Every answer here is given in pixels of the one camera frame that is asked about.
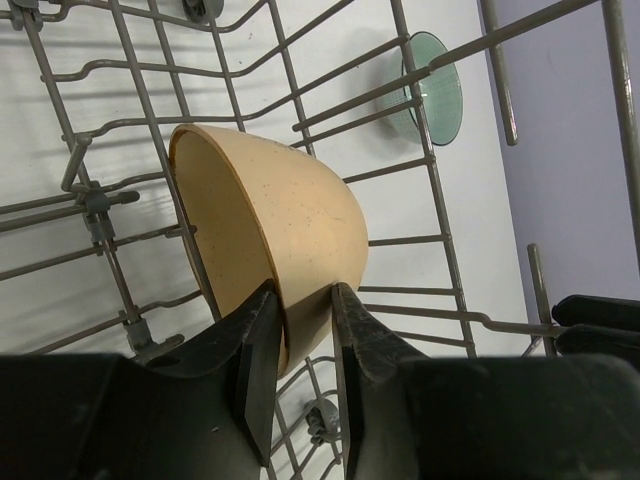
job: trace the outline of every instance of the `dishwasher rack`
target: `dishwasher rack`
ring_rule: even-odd
[[[17,216],[10,220],[0,220],[0,232],[8,232],[11,230],[25,228],[40,223],[55,221],[57,219],[65,218],[68,216],[82,215],[91,233],[92,245],[85,249],[71,252],[65,255],[60,255],[54,258],[34,262],[18,268],[13,268],[11,270],[2,271],[0,272],[0,279],[9,280],[18,276],[36,272],[38,270],[61,265],[67,262],[72,262],[83,257],[101,255],[104,256],[108,261],[110,270],[113,273],[115,283],[118,287],[123,306],[123,310],[116,317],[106,320],[94,327],[76,332],[75,334],[61,340],[49,343],[48,345],[35,349],[31,353],[53,352],[62,347],[66,347],[79,340],[94,335],[100,331],[109,329],[117,325],[123,325],[126,330],[131,349],[137,356],[136,358],[138,358],[140,362],[146,363],[156,356],[161,355],[179,345],[184,340],[184,337],[176,335],[160,343],[154,341],[151,338],[146,320],[142,317],[142,315],[144,315],[145,313],[148,313],[149,311],[157,308],[176,307],[202,295],[205,297],[207,303],[211,307],[211,315],[213,319],[218,320],[220,318],[220,314],[216,307],[215,298],[213,296],[211,286],[206,281],[207,277],[204,274],[204,268],[194,240],[193,231],[188,225],[188,220],[186,218],[185,211],[174,179],[169,173],[167,150],[159,127],[160,125],[179,124],[185,122],[226,122],[232,126],[235,126],[240,131],[245,131],[245,124],[249,123],[251,120],[258,119],[263,115],[266,115],[267,113],[288,103],[292,103],[294,105],[298,119],[297,123],[292,125],[292,128],[294,131],[300,132],[302,136],[302,139],[300,141],[293,143],[291,146],[294,148],[304,148],[310,155],[315,154],[315,142],[329,138],[347,130],[357,128],[369,122],[376,121],[384,116],[397,113],[398,111],[401,111],[403,109],[414,109],[415,118],[419,126],[421,137],[422,158],[374,171],[352,175],[344,178],[344,181],[347,184],[350,184],[384,175],[390,175],[413,168],[426,168],[429,173],[430,184],[433,191],[433,201],[436,208],[440,233],[430,236],[372,240],[369,242],[369,245],[371,248],[375,248],[378,246],[387,245],[428,243],[442,244],[445,249],[452,288],[418,288],[397,287],[392,285],[365,285],[360,288],[360,291],[374,293],[448,296],[455,299],[456,309],[441,310],[368,304],[366,305],[366,307],[369,311],[457,321],[460,323],[460,327],[462,329],[462,339],[442,338],[432,335],[408,333],[404,334],[404,336],[405,338],[411,338],[414,340],[422,340],[426,342],[460,347],[465,349],[467,355],[470,357],[476,356],[475,345],[470,326],[472,322],[481,323],[485,328],[492,331],[530,335],[532,338],[531,344],[529,348],[527,348],[527,350],[523,353],[523,355],[530,354],[543,339],[545,341],[545,349],[547,354],[555,353],[553,349],[553,341],[550,339],[558,335],[563,329],[561,327],[553,325],[551,322],[549,305],[546,300],[546,292],[544,290],[544,282],[540,268],[539,255],[535,246],[530,247],[529,254],[534,277],[534,286],[536,289],[536,297],[538,300],[538,309],[541,320],[540,325],[497,322],[491,320],[487,315],[484,315],[482,313],[467,311],[464,291],[462,287],[462,280],[460,278],[456,251],[449,227],[447,209],[445,206],[444,194],[438,174],[434,148],[429,134],[425,110],[420,99],[419,86],[416,82],[428,76],[438,68],[450,65],[470,55],[488,51],[490,55],[491,66],[496,78],[498,101],[500,105],[500,112],[504,124],[507,143],[509,145],[514,145],[517,142],[517,131],[513,110],[511,107],[508,82],[505,73],[504,58],[500,48],[500,43],[526,33],[527,31],[534,28],[538,28],[562,16],[571,14],[572,12],[579,10],[587,5],[600,1],[602,4],[607,42],[609,47],[613,87],[616,98],[616,107],[627,173],[634,235],[636,240],[635,243],[637,252],[640,254],[640,148],[638,146],[638,131],[631,94],[629,69],[627,65],[627,51],[625,45],[620,0],[561,0],[523,19],[502,27],[498,26],[493,0],[480,0],[480,7],[483,14],[486,34],[476,40],[454,48],[453,50],[437,57],[428,66],[420,69],[416,69],[411,54],[411,46],[408,42],[410,32],[407,28],[402,0],[390,0],[393,12],[392,20],[395,24],[397,32],[397,36],[395,38],[379,45],[378,47],[370,50],[363,55],[353,58],[348,63],[345,63],[344,65],[325,73],[324,75],[318,77],[316,80],[303,86],[299,86],[288,47],[290,47],[294,42],[298,41],[301,37],[311,32],[313,29],[318,27],[320,24],[325,22],[331,16],[340,14],[340,12],[345,7],[347,7],[354,1],[362,2],[364,0],[338,0],[331,8],[326,10],[324,13],[304,25],[299,30],[287,36],[285,35],[285,31],[283,29],[282,20],[278,11],[277,0],[257,0],[257,2],[251,8],[249,8],[246,13],[240,16],[234,23],[225,26],[218,25],[217,20],[216,18],[214,18],[214,15],[212,13],[207,14],[208,24],[193,23],[186,19],[162,14],[158,9],[156,0],[147,0],[149,7],[148,9],[121,5],[118,0],[53,0],[50,2],[51,4],[59,5],[59,10],[56,13],[41,13],[39,10],[38,0],[8,0],[10,8],[7,11],[0,11],[0,19],[10,21],[15,30],[22,31],[22,33],[16,33],[16,35],[26,34],[29,40],[29,43],[33,49],[33,54],[42,75],[41,79],[46,86],[51,99],[51,103],[60,123],[63,140],[66,142],[69,149],[69,162],[67,165],[67,169],[64,172],[63,177],[61,178],[61,190],[63,191],[63,193],[46,198],[38,198],[27,202],[2,206],[0,207],[0,215],[28,212],[29,210],[42,207],[55,208],[35,214],[20,213],[21,216]],[[40,31],[43,28],[47,28],[47,24],[49,23],[64,22],[70,10],[79,6],[108,10],[111,12],[126,60],[95,60],[88,62],[80,72],[64,75],[56,74],[54,71],[52,71],[51,65],[49,63],[46,53],[46,45],[41,39]],[[240,29],[258,11],[263,8],[267,8],[270,12],[278,45],[266,52],[262,57],[260,57],[250,66],[239,71],[233,71],[229,67],[229,64],[227,62],[221,38],[225,34]],[[214,8],[208,9],[208,12],[212,11],[214,11]],[[164,64],[145,63],[138,61],[133,42],[131,40],[130,32],[125,23],[126,16],[141,17],[153,21],[162,49],[162,54],[165,59]],[[203,35],[212,35],[216,54],[221,65],[221,71],[210,71],[199,68],[181,67],[177,65],[174,61],[171,46],[165,32],[165,25],[167,24],[171,24],[173,26],[184,29],[190,29],[193,31],[199,31],[202,32]],[[321,87],[326,82],[344,74],[345,72],[348,72],[351,69],[357,68],[359,65],[368,62],[378,57],[379,55],[382,55],[397,47],[401,48],[406,65],[407,73],[404,77],[394,80],[373,90],[363,92],[348,101],[327,108],[326,110],[313,116],[307,117],[303,106],[303,97],[306,93],[310,92],[313,89]],[[251,73],[259,66],[263,65],[271,58],[277,56],[280,56],[282,59],[288,84],[290,87],[290,94],[280,98],[276,102],[273,102],[254,113],[242,113],[240,111],[237,92],[234,88],[234,80],[243,76],[251,75]],[[90,71],[96,69],[129,70],[135,84],[137,96],[139,97],[142,105],[144,117],[109,120],[104,123],[102,127],[96,130],[75,132],[72,129],[69,116],[67,115],[63,95],[61,95],[58,89],[58,84],[60,82],[81,81],[88,75]],[[181,114],[179,116],[156,116],[150,101],[150,96],[147,90],[145,79],[143,78],[143,72],[145,71],[165,72],[170,75],[175,96],[180,107]],[[229,100],[231,102],[233,115],[191,115],[187,102],[187,96],[185,95],[181,83],[181,75],[206,76],[222,79],[226,86]],[[368,102],[374,101],[376,98],[384,94],[406,86],[410,88],[412,98],[402,103],[401,105],[396,105],[387,110],[371,115],[366,115],[357,120],[327,129],[322,133],[318,133],[315,135],[311,135],[309,133],[309,127],[321,124],[322,122],[332,119],[333,117],[341,113],[357,108]],[[88,146],[95,141],[99,141],[98,139],[110,130],[129,126],[145,125],[149,128],[150,138],[153,142],[160,161],[160,165],[162,167],[161,171],[123,178],[119,182],[108,185],[100,185],[99,183],[95,182],[89,175],[88,169],[84,164],[85,154],[87,153]],[[172,200],[175,203],[177,223],[169,227],[156,229],[143,234],[117,238],[116,232],[114,231],[109,217],[109,207],[112,205],[124,205],[127,203],[132,203],[137,201],[139,198],[139,194],[135,191],[121,190],[126,187],[133,187],[135,185],[143,184],[144,182],[159,179],[166,180]],[[57,206],[62,203],[72,203],[72,205],[64,207]],[[203,280],[202,290],[194,291],[179,298],[170,300],[158,300],[138,307],[130,293],[129,286],[123,273],[123,269],[120,265],[116,249],[118,247],[124,247],[135,242],[141,242],[162,236],[182,237],[184,239],[186,248],[189,250],[189,252],[191,253],[191,257],[194,259],[194,265],[198,272],[198,276]],[[335,390],[329,390],[325,392],[321,390],[315,373],[315,369],[320,363],[331,362],[333,362],[332,357],[318,357],[313,360],[307,359],[305,365],[303,365],[297,372],[295,372],[278,390],[277,396],[278,398],[280,398],[280,396],[284,392],[286,392],[287,389],[289,389],[296,381],[298,381],[303,376],[308,375],[315,395],[315,401],[307,404],[302,414],[289,425],[287,425],[284,421],[279,401],[276,401],[276,421],[280,426],[282,436],[273,444],[272,454],[282,447],[286,448],[294,472],[292,478],[302,478],[303,470],[305,469],[305,467],[307,467],[307,465],[311,461],[311,458],[320,447],[321,442],[314,444],[313,448],[305,456],[305,458],[300,460],[296,457],[296,453],[291,446],[290,437],[294,431],[299,429],[305,423],[305,418],[308,417],[308,415],[312,412],[312,410],[314,410],[314,408],[319,408],[320,410],[322,410],[323,416],[326,415],[325,410],[327,407],[321,401],[321,399],[335,395],[337,392]],[[332,449],[333,459],[326,467],[324,473],[320,476],[320,478],[322,479],[327,478],[330,475],[332,469],[336,465],[339,465],[341,462],[341,452],[339,451],[339,437],[334,436],[330,438],[328,440],[328,443],[330,444]],[[277,478],[273,467],[268,469],[267,474],[270,479]]]

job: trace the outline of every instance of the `metal wire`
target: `metal wire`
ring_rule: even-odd
[[[201,293],[199,291],[196,291],[177,299],[157,300],[140,308],[135,306],[135,303],[131,298],[131,294],[129,292],[126,279],[124,278],[124,275],[122,273],[122,269],[119,265],[119,259],[116,256],[115,249],[117,247],[122,247],[131,243],[152,238],[172,236],[172,234],[179,234],[184,237],[187,248],[189,249],[192,258],[194,259],[195,268],[202,282],[202,294],[204,295],[207,303],[212,309],[212,316],[216,319],[219,318],[219,312],[217,310],[215,298],[213,296],[211,286],[208,283],[207,276],[204,272],[204,267],[198,254],[197,245],[195,244],[195,240],[193,238],[193,229],[189,227],[188,218],[182,206],[179,192],[177,191],[175,183],[169,172],[167,152],[162,136],[160,135],[159,125],[178,124],[185,122],[220,122],[234,123],[239,130],[244,131],[248,122],[262,118],[264,115],[289,103],[293,104],[297,116],[297,123],[295,123],[292,128],[294,131],[301,132],[302,135],[302,139],[298,142],[293,143],[292,146],[296,148],[305,147],[306,151],[311,155],[314,154],[314,143],[316,142],[320,142],[348,130],[358,128],[367,123],[376,121],[386,115],[397,113],[404,109],[413,109],[413,113],[419,127],[423,150],[421,154],[422,157],[416,160],[402,162],[397,165],[351,175],[344,178],[344,181],[345,183],[350,184],[385,175],[392,175],[394,173],[413,168],[426,168],[429,174],[431,190],[433,192],[433,202],[436,208],[440,233],[426,236],[373,239],[369,242],[369,245],[372,248],[376,248],[394,245],[442,243],[446,253],[447,265],[451,278],[451,287],[440,288],[423,286],[398,287],[392,285],[365,285],[360,288],[360,291],[365,293],[454,297],[456,302],[456,309],[440,310],[429,308],[401,307],[395,305],[369,304],[367,305],[367,308],[371,312],[408,315],[417,318],[433,317],[460,322],[462,328],[462,339],[443,338],[412,332],[396,333],[407,339],[464,348],[466,349],[467,354],[472,357],[475,356],[475,346],[470,324],[474,322],[483,325],[485,328],[491,331],[531,335],[532,341],[527,350],[525,350],[525,352],[523,353],[523,355],[525,356],[531,354],[541,341],[544,342],[547,354],[555,353],[552,338],[561,333],[563,329],[552,323],[544,279],[540,267],[539,252],[537,250],[537,247],[535,246],[530,248],[529,253],[531,259],[532,274],[534,276],[534,286],[536,291],[538,310],[540,313],[540,325],[497,322],[482,313],[467,311],[462,279],[460,277],[459,266],[456,258],[454,240],[451,236],[449,219],[447,215],[446,204],[444,201],[444,193],[438,174],[437,160],[434,155],[433,142],[430,137],[429,126],[417,82],[432,74],[438,68],[442,68],[446,65],[450,65],[454,62],[463,60],[476,53],[488,50],[491,67],[493,69],[496,80],[498,102],[500,106],[500,113],[503,121],[505,135],[507,138],[507,143],[509,145],[513,145],[518,140],[518,133],[509,93],[506,66],[504,55],[501,50],[501,43],[518,35],[522,35],[534,28],[538,28],[564,15],[568,15],[587,5],[595,3],[598,0],[560,0],[549,7],[534,12],[531,15],[528,15],[520,20],[512,22],[508,25],[504,25],[502,27],[498,25],[498,18],[495,12],[493,1],[480,0],[482,19],[485,25],[486,34],[464,45],[460,45],[457,48],[444,53],[443,55],[440,55],[439,57],[435,58],[428,66],[419,69],[416,68],[415,62],[413,60],[411,45],[409,43],[410,32],[407,29],[402,1],[389,0],[393,13],[394,25],[396,28],[396,36],[394,38],[380,44],[379,46],[358,57],[353,58],[351,61],[346,62],[343,65],[340,65],[337,68],[324,73],[316,80],[303,85],[302,87],[299,87],[295,74],[295,66],[289,54],[289,47],[291,47],[295,42],[297,42],[305,35],[309,34],[311,31],[319,27],[333,15],[342,12],[343,9],[345,9],[354,1],[366,0],[336,0],[335,4],[332,7],[322,12],[316,18],[312,19],[310,22],[295,31],[293,34],[286,36],[280,17],[280,12],[278,10],[277,0],[258,0],[249,9],[247,9],[245,13],[238,17],[237,20],[228,25],[222,26],[217,24],[216,19],[213,18],[212,15],[209,15],[209,24],[205,25],[195,24],[185,19],[162,14],[158,10],[156,0],[147,0],[148,10],[120,5],[118,0],[61,0],[60,10],[57,13],[43,14],[41,16],[45,24],[64,22],[70,10],[75,7],[94,8],[110,11],[111,15],[113,16],[113,21],[121,41],[122,49],[125,53],[125,60],[94,59],[88,61],[82,68],[80,68],[79,71],[70,73],[54,73],[52,71],[45,52],[45,46],[43,45],[43,42],[40,38],[37,25],[35,24],[34,17],[31,15],[31,13],[23,10],[21,13],[22,18],[16,19],[14,18],[14,14],[12,12],[0,11],[0,20],[21,20],[24,23],[24,30],[33,49],[35,59],[40,68],[42,81],[47,88],[55,114],[58,118],[58,122],[62,130],[62,138],[67,143],[70,151],[70,161],[67,172],[63,177],[63,181],[61,182],[62,190],[68,191],[68,193],[62,193],[46,198],[39,198],[26,202],[0,206],[0,215],[21,213],[32,209],[51,207],[53,205],[65,202],[74,202],[74,204],[71,206],[64,206],[45,212],[37,212],[34,214],[25,214],[18,218],[12,218],[10,220],[0,222],[0,232],[15,230],[18,228],[25,228],[45,221],[53,221],[57,218],[76,215],[78,213],[85,213],[86,208],[82,205],[81,200],[82,195],[88,192],[91,180],[89,177],[89,173],[87,172],[87,169],[84,165],[84,155],[87,153],[85,147],[88,146],[92,139],[100,138],[114,129],[136,126],[145,126],[149,129],[152,142],[155,146],[157,156],[160,160],[162,171],[128,177],[114,184],[102,187],[102,191],[105,193],[110,193],[130,185],[164,179],[167,182],[172,199],[176,205],[178,220],[177,225],[171,225],[126,238],[116,238],[112,241],[104,241],[100,245],[93,245],[85,249],[80,249],[74,252],[59,255],[57,257],[44,259],[18,268],[0,272],[0,280],[9,280],[11,278],[37,272],[45,268],[54,267],[56,265],[73,262],[75,260],[92,255],[104,255],[110,264],[114,279],[122,297],[122,302],[125,307],[125,313],[121,313],[118,316],[101,322],[93,327],[81,330],[73,335],[52,342],[35,350],[32,353],[47,353],[55,351],[56,349],[72,345],[73,343],[83,338],[87,338],[88,336],[111,328],[115,325],[136,321],[140,315],[147,313],[153,309],[172,308],[200,296]],[[636,240],[635,244],[640,266],[640,147],[638,145],[638,129],[631,93],[631,83],[629,79],[627,47],[624,37],[622,10],[619,0],[601,0],[601,4],[606,30],[607,45],[609,49],[609,60],[613,79],[613,89],[616,99],[616,109],[620,127],[622,151],[627,174],[629,201],[631,205],[632,221]],[[273,23],[274,31],[276,34],[277,45],[265,52],[246,68],[238,71],[230,70],[226,60],[223,36],[227,33],[235,32],[240,29],[264,6],[267,6],[267,8],[269,8],[271,21]],[[138,62],[134,47],[131,42],[131,38],[129,36],[129,31],[126,26],[125,16],[145,18],[154,23],[154,28],[158,37],[160,49],[162,51],[165,63]],[[202,32],[205,35],[211,35],[215,45],[215,52],[217,53],[218,59],[220,61],[221,71],[177,65],[173,58],[171,46],[165,32],[166,25],[172,25],[173,27],[179,27],[193,32]],[[386,85],[375,88],[368,92],[363,92],[362,94],[348,99],[347,101],[344,101],[338,105],[330,106],[325,110],[312,115],[311,117],[307,117],[303,105],[303,96],[306,93],[320,87],[321,85],[324,85],[325,83],[329,82],[332,79],[335,79],[336,77],[349,72],[350,70],[358,67],[365,62],[375,59],[379,55],[382,55],[396,47],[401,48],[404,64],[406,66],[406,74],[402,78],[389,82]],[[256,69],[276,56],[280,56],[282,59],[290,93],[255,112],[242,114],[239,108],[238,95],[235,90],[233,80],[251,75]],[[129,70],[131,72],[136,92],[141,102],[144,116],[140,118],[107,119],[107,121],[105,121],[101,126],[93,130],[88,130],[85,132],[74,132],[67,116],[64,101],[58,90],[57,84],[61,82],[82,81],[88,75],[90,75],[91,72],[97,69]],[[142,76],[143,71],[164,72],[169,75],[172,82],[173,90],[178,101],[180,115],[162,117],[158,117],[155,115],[149,99],[149,94],[146,89],[144,78]],[[185,95],[180,80],[181,75],[193,75],[207,78],[223,79],[227,87],[227,92],[232,105],[233,115],[191,115],[188,106],[188,99]],[[352,110],[360,105],[373,101],[376,98],[381,97],[382,95],[404,87],[409,88],[411,98],[409,98],[401,105],[394,106],[382,112],[376,112],[371,115],[366,115],[359,119],[352,120],[342,125],[338,125],[336,127],[321,131],[319,133],[316,133],[315,135],[311,135],[309,132],[309,128],[314,125],[322,123],[341,113]],[[76,177],[79,178],[79,184],[73,183]],[[125,201],[127,199],[127,193],[129,192],[122,192],[116,196],[113,196],[112,199],[118,199],[118,201],[112,201],[114,201],[115,203],[127,203]],[[294,471],[293,478],[302,478],[302,471],[309,464],[311,458],[316,454],[316,452],[321,449],[313,447],[302,460],[302,462],[298,461],[296,452],[294,451],[293,444],[291,442],[291,435],[297,429],[299,429],[301,425],[304,425],[305,416],[309,413],[312,407],[308,406],[307,408],[303,409],[301,414],[296,417],[296,419],[290,425],[287,425],[284,421],[284,416],[282,415],[279,403],[280,399],[282,395],[304,375],[309,376],[313,387],[313,394],[316,400],[320,400],[329,395],[336,394],[337,392],[335,390],[329,390],[325,392],[322,392],[320,390],[315,372],[315,366],[318,363],[333,361],[334,359],[332,357],[319,357],[313,360],[307,359],[305,365],[301,367],[295,374],[293,374],[292,377],[278,389],[278,404],[276,406],[275,413],[276,420],[278,421],[282,431],[282,435],[278,440],[274,442],[272,446],[272,453],[277,451],[282,446],[285,446],[285,448],[287,449],[287,453],[291,459],[291,464]],[[341,463],[341,452],[338,450],[337,444],[335,442],[331,443],[331,449],[333,453],[333,459],[328,464],[325,471],[322,473],[320,477],[321,480],[326,479],[332,469],[336,465],[339,465]],[[273,466],[270,466],[270,468],[267,470],[267,473],[270,480],[277,480],[277,476],[275,474]]]

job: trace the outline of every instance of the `dish rack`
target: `dish rack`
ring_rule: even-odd
[[[302,86],[298,84],[295,65],[289,51],[290,48],[334,15],[348,15],[347,11],[343,12],[343,10],[350,4],[354,2],[366,3],[365,0],[339,0],[293,32],[285,31],[276,0],[258,0],[244,13],[239,15],[234,22],[222,26],[218,25],[217,19],[214,18],[211,13],[207,15],[207,24],[194,23],[177,14],[170,15],[161,13],[157,0],[146,0],[146,7],[140,7],[138,4],[135,4],[135,6],[124,5],[118,0],[55,0],[51,1],[50,5],[44,2],[40,3],[38,0],[9,0],[9,10],[0,11],[0,19],[4,19],[7,23],[10,22],[13,29],[17,31],[15,33],[16,37],[22,36],[21,38],[28,40],[41,74],[41,80],[46,87],[55,115],[60,124],[62,139],[68,148],[69,154],[64,172],[61,172],[60,175],[60,189],[62,193],[42,196],[0,207],[0,215],[2,215],[0,232],[18,231],[44,223],[60,222],[62,219],[69,217],[81,216],[90,232],[91,246],[3,270],[0,272],[0,279],[8,281],[67,263],[73,264],[73,262],[77,262],[83,258],[102,256],[106,258],[106,263],[113,275],[122,305],[122,310],[113,318],[94,322],[94,324],[88,328],[75,329],[76,331],[72,335],[66,335],[62,338],[57,338],[55,341],[40,344],[37,348],[24,348],[23,351],[49,353],[60,349],[73,348],[77,342],[84,341],[107,330],[113,332],[115,331],[114,327],[123,325],[131,351],[133,351],[135,357],[140,362],[146,363],[182,343],[185,336],[178,333],[168,336],[168,338],[164,340],[155,341],[151,335],[147,320],[143,316],[158,309],[178,308],[204,297],[211,310],[208,313],[209,318],[219,319],[220,315],[216,308],[211,286],[206,282],[203,283],[202,290],[198,289],[186,295],[169,299],[154,299],[142,306],[138,306],[135,296],[132,293],[130,280],[128,280],[127,274],[125,273],[126,268],[121,262],[121,252],[125,251],[128,245],[139,242],[149,242],[152,239],[162,237],[181,237],[184,240],[186,248],[190,251],[192,258],[195,260],[194,265],[199,273],[199,277],[206,279],[207,277],[204,274],[202,262],[200,261],[195,245],[193,231],[187,223],[175,182],[169,174],[166,132],[163,132],[162,128],[165,125],[174,126],[185,122],[212,122],[225,123],[229,127],[237,128],[240,131],[248,130],[251,132],[251,122],[258,121],[276,109],[289,105],[293,106],[297,117],[296,123],[291,125],[292,129],[301,135],[301,139],[291,142],[291,146],[294,148],[304,148],[310,155],[315,155],[315,145],[322,140],[378,121],[380,118],[396,113],[402,109],[413,108],[415,111],[415,118],[421,137],[421,158],[364,173],[349,175],[344,178],[344,181],[351,185],[411,169],[426,169],[429,175],[430,187],[433,192],[433,204],[437,215],[439,233],[435,235],[376,239],[371,240],[369,245],[371,248],[377,248],[394,245],[440,244],[444,248],[451,286],[426,288],[394,285],[364,285],[360,288],[360,292],[419,295],[434,298],[448,297],[454,300],[455,308],[421,308],[369,303],[366,305],[369,311],[458,322],[462,332],[461,339],[422,333],[399,333],[401,336],[411,340],[464,349],[469,357],[475,357],[477,355],[471,329],[471,325],[474,323],[479,323],[491,331],[530,336],[531,342],[522,355],[530,355],[533,353],[542,341],[544,341],[546,353],[549,355],[555,354],[553,341],[550,339],[559,334],[562,328],[553,325],[551,321],[537,247],[530,246],[529,254],[541,320],[540,325],[494,321],[487,315],[467,310],[460,269],[456,257],[456,249],[454,248],[447,207],[445,205],[445,195],[438,171],[438,163],[429,135],[425,111],[421,100],[419,100],[420,90],[416,82],[437,68],[460,61],[471,55],[488,51],[496,80],[497,97],[507,143],[514,145],[517,142],[517,131],[500,43],[526,33],[531,29],[538,28],[564,15],[571,14],[587,5],[596,3],[596,1],[601,1],[604,14],[616,107],[627,169],[634,234],[636,245],[639,246],[640,188],[638,184],[640,182],[640,149],[638,147],[638,133],[633,110],[622,12],[619,0],[561,0],[543,10],[502,27],[498,26],[492,0],[480,0],[479,3],[486,34],[448,51],[434,59],[427,67],[420,69],[415,68],[411,54],[411,47],[408,42],[411,32],[407,27],[402,0],[389,0],[388,3],[392,14],[389,22],[393,22],[396,30],[396,36],[394,38],[381,43],[376,48],[362,55],[353,57],[352,60],[347,63],[325,72],[315,80],[305,83]],[[217,10],[218,4],[216,2],[205,0],[205,6],[208,5],[207,2],[211,2],[209,4],[209,12]],[[58,31],[64,30],[68,23],[68,17],[75,12],[77,7],[88,7],[92,11],[103,10],[107,11],[107,14],[110,14],[120,42],[120,48],[124,53],[124,59],[94,58],[93,60],[87,61],[80,70],[73,73],[60,73],[52,69],[47,53],[47,41],[43,39],[43,33],[49,28],[56,28]],[[226,35],[233,35],[242,31],[243,26],[249,23],[252,18],[259,13],[264,14],[265,10],[270,16],[272,27],[275,31],[276,46],[268,50],[250,65],[244,65],[239,69],[232,68],[228,60],[228,52],[223,47],[223,38]],[[135,39],[132,38],[132,32],[134,30],[127,25],[128,22],[134,19],[140,19],[153,25],[158,40],[157,52],[161,54],[162,61],[139,61]],[[174,59],[175,52],[170,44],[167,29],[184,29],[192,32],[194,35],[211,36],[220,70],[181,66]],[[363,89],[354,94],[352,98],[329,106],[329,108],[324,108],[319,113],[310,116],[306,114],[304,107],[305,94],[323,88],[335,78],[347,74],[366,62],[370,62],[398,47],[402,50],[407,70],[407,74],[403,78],[377,88],[369,90]],[[253,113],[243,113],[241,110],[241,99],[239,98],[238,89],[235,86],[236,83],[243,79],[250,79],[256,69],[276,57],[280,57],[282,60],[289,93],[274,102],[268,103]],[[60,86],[66,83],[70,83],[71,85],[80,84],[89,75],[93,75],[104,69],[124,70],[128,72],[133,79],[137,101],[140,102],[143,116],[108,119],[106,122],[103,120],[103,124],[99,128],[86,131],[74,130],[67,112],[67,100],[65,99],[65,95],[61,93]],[[177,100],[180,111],[179,115],[158,115],[155,112],[152,103],[153,95],[149,92],[147,75],[157,72],[170,77],[172,86],[171,93]],[[189,76],[213,78],[222,81],[226,90],[225,95],[228,96],[231,105],[231,114],[217,116],[192,114],[192,106],[188,102],[187,88],[183,86],[185,78]],[[310,132],[311,127],[319,126],[323,122],[333,120],[345,112],[357,110],[359,107],[375,101],[376,98],[405,86],[409,86],[413,98],[408,99],[401,105],[384,111],[369,113],[348,122],[332,123],[335,126],[325,128],[320,133],[312,134]],[[115,130],[144,126],[148,128],[150,134],[150,139],[147,136],[144,141],[153,145],[161,169],[155,169],[149,173],[127,176],[126,178],[120,178],[115,182],[104,185],[95,182],[94,179],[99,177],[90,176],[90,169],[87,165],[90,163],[92,152],[99,147],[101,142],[105,146],[110,146],[110,143],[102,137]],[[141,197],[139,192],[127,189],[138,188],[143,190],[146,184],[154,182],[157,184],[158,181],[166,182],[169,192],[168,198],[171,199],[172,204],[175,206],[177,222],[173,222],[171,225],[162,228],[154,228],[144,233],[136,233],[128,236],[116,235],[116,228],[114,227],[116,222],[112,221],[113,213],[115,213],[118,208],[116,206],[134,205]],[[33,193],[33,195],[31,195],[32,197],[37,197],[34,192],[30,193]],[[335,469],[335,467],[341,463],[339,432],[337,431],[337,423],[335,421],[337,411],[333,410],[333,404],[325,401],[327,397],[335,395],[337,391],[331,388],[323,390],[317,375],[318,368],[324,365],[330,365],[332,362],[333,358],[327,355],[321,355],[314,359],[308,358],[300,369],[279,385],[275,420],[280,429],[280,435],[274,441],[272,455],[276,455],[278,452],[286,452],[288,462],[290,463],[291,474],[283,473],[282,470],[278,470],[276,466],[271,465],[265,472],[265,475],[270,480],[285,478],[283,475],[288,475],[286,478],[303,478],[303,476],[307,478],[309,465],[317,460],[319,457],[318,452],[325,452],[325,456],[322,458],[326,458],[328,464],[320,470],[314,470],[318,472],[316,478],[326,479],[334,478],[334,476],[339,477],[339,469]],[[287,421],[280,399],[293,388],[297,382],[300,382],[301,379],[304,378],[310,382],[313,395],[309,401],[304,404],[303,408],[300,409],[301,412],[294,419]],[[312,446],[306,451],[303,457],[300,457],[299,453],[296,452],[296,448],[294,448],[292,438],[294,434],[303,430],[304,425],[309,427],[309,432],[312,435]]]

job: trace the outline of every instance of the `green bowl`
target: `green bowl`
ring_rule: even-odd
[[[416,68],[429,65],[429,62],[447,51],[446,47],[434,35],[418,32],[411,37],[411,50]],[[402,52],[398,49],[391,57],[385,71],[384,83],[389,83],[406,73]],[[458,135],[462,124],[462,88],[455,65],[439,68],[419,81],[422,102],[424,104],[431,141],[435,145],[448,145]],[[391,92],[378,100],[378,110],[384,110],[406,102],[411,98],[409,87]],[[420,143],[418,122],[413,108],[384,117],[401,137]]]

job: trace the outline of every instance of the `yellow bowl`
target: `yellow bowl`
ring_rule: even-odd
[[[234,130],[181,125],[170,162],[220,313],[276,281],[286,375],[329,333],[331,285],[360,286],[368,239],[357,200],[315,158]]]

